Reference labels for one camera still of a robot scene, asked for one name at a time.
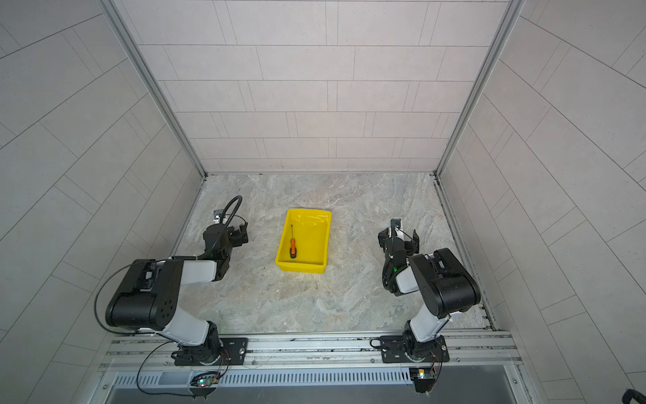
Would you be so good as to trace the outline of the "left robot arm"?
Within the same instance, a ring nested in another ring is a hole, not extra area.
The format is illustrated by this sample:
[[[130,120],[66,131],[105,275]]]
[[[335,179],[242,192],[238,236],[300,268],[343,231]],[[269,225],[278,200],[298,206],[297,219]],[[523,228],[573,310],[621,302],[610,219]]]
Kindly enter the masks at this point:
[[[248,242],[247,227],[247,222],[239,227],[224,222],[207,227],[206,250],[198,257],[134,261],[107,305],[107,325],[148,331],[173,341],[178,345],[171,354],[176,366],[242,365],[248,340],[221,338],[215,323],[189,314],[178,300],[185,285],[224,278],[232,249]]]

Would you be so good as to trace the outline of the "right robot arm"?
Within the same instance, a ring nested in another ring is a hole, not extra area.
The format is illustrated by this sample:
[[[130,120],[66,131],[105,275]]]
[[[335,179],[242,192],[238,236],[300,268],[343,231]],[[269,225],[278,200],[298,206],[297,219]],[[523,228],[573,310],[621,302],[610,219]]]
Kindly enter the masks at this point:
[[[481,302],[481,292],[474,278],[452,251],[441,248],[432,254],[420,253],[420,238],[404,232],[401,220],[378,234],[385,253],[382,285],[395,296],[420,293],[420,311],[406,324],[401,335],[378,338],[350,338],[325,342],[293,338],[295,350],[305,355],[323,352],[380,353],[385,363],[432,363],[449,361],[442,329],[458,313],[469,311]]]

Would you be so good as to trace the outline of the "orange black screwdriver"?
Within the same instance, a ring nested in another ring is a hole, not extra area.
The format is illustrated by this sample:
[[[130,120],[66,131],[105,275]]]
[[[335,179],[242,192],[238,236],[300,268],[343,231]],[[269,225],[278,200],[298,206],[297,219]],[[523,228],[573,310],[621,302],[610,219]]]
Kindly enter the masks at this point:
[[[290,231],[291,231],[291,239],[290,239],[290,246],[289,246],[289,256],[291,259],[296,259],[297,257],[297,247],[296,247],[296,240],[294,237],[294,226],[290,226]]]

